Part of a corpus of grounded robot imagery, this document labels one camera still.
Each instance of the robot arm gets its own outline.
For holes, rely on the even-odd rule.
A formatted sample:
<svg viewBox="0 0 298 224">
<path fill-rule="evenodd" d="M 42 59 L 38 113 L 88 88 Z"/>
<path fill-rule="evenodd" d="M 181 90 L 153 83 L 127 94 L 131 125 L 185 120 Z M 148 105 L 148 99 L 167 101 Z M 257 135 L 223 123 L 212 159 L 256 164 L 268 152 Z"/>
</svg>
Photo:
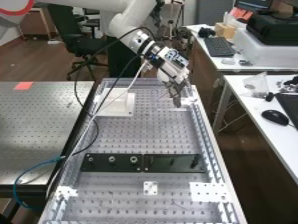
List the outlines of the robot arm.
<svg viewBox="0 0 298 224">
<path fill-rule="evenodd" d="M 68 5 L 117 13 L 111 21 L 110 30 L 120 38 L 140 27 L 161 0 L 38 0 L 39 2 Z M 0 27 L 19 24 L 32 6 L 34 0 L 4 0 L 0 5 Z M 136 30 L 121 38 L 131 50 L 143 55 L 159 69 L 159 78 L 169 89 L 175 105 L 181 106 L 181 90 L 187 85 L 189 70 L 188 60 L 179 51 L 161 47 L 143 30 Z"/>
</svg>

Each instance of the black metal bracket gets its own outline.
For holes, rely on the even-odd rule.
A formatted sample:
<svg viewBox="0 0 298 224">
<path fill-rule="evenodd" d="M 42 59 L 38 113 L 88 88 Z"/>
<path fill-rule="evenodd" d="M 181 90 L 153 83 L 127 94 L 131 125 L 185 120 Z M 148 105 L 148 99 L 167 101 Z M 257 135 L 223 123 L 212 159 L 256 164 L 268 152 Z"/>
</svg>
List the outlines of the black metal bracket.
<svg viewBox="0 0 298 224">
<path fill-rule="evenodd" d="M 88 153 L 82 172 L 205 173 L 201 154 Z"/>
</svg>

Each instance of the black chair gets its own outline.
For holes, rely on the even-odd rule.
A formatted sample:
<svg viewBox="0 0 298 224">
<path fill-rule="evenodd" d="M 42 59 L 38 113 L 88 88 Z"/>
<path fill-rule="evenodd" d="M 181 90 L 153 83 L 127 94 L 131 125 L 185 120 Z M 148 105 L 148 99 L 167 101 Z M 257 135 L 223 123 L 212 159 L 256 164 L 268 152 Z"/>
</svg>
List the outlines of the black chair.
<svg viewBox="0 0 298 224">
<path fill-rule="evenodd" d="M 84 60 L 88 61 L 91 55 L 94 55 L 103 47 L 107 46 L 107 42 L 102 39 L 88 38 L 87 35 L 82 32 L 80 26 L 76 21 L 76 17 L 72 12 L 72 7 L 50 4 L 48 10 L 55 26 L 59 30 L 59 34 L 66 43 L 68 52 L 74 53 L 76 57 L 83 57 Z M 67 76 L 68 80 L 71 80 L 71 75 L 80 70 L 79 67 L 83 63 L 86 63 L 86 61 L 72 63 L 74 71 L 68 73 Z M 98 58 L 95 58 L 91 62 L 88 62 L 87 67 L 95 80 L 91 65 L 98 66 L 108 66 L 108 65 L 100 63 L 98 61 Z"/>
<path fill-rule="evenodd" d="M 84 9 L 84 14 L 88 18 L 88 16 L 91 16 L 91 15 L 100 15 L 100 11 L 94 10 L 94 9 Z M 92 38 L 96 38 L 96 29 L 100 29 L 100 19 L 90 19 L 88 18 L 87 22 L 83 24 L 83 26 L 91 28 Z"/>
</svg>

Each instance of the computer mouse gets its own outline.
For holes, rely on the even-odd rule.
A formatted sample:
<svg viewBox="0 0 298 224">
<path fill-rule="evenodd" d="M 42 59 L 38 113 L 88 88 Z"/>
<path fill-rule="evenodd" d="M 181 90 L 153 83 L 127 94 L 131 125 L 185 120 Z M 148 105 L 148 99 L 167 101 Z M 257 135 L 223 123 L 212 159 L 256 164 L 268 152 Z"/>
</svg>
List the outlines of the computer mouse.
<svg viewBox="0 0 298 224">
<path fill-rule="evenodd" d="M 284 125 L 284 126 L 288 126 L 289 122 L 290 122 L 288 116 L 284 113 L 281 113 L 280 111 L 277 111 L 277 110 L 266 110 L 266 111 L 264 111 L 262 117 L 265 119 L 268 119 L 269 121 L 272 121 L 272 122 L 274 122 L 274 123 L 277 123 L 280 125 Z"/>
</svg>

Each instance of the white box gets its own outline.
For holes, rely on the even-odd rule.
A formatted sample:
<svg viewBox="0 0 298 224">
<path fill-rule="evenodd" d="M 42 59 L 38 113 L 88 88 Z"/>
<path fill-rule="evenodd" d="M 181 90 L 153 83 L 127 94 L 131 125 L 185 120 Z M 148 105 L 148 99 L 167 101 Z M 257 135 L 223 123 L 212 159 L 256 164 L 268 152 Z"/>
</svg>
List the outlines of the white box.
<svg viewBox="0 0 298 224">
<path fill-rule="evenodd" d="M 255 66 L 297 67 L 297 46 L 265 45 L 247 29 L 237 29 L 233 42 Z"/>
</svg>

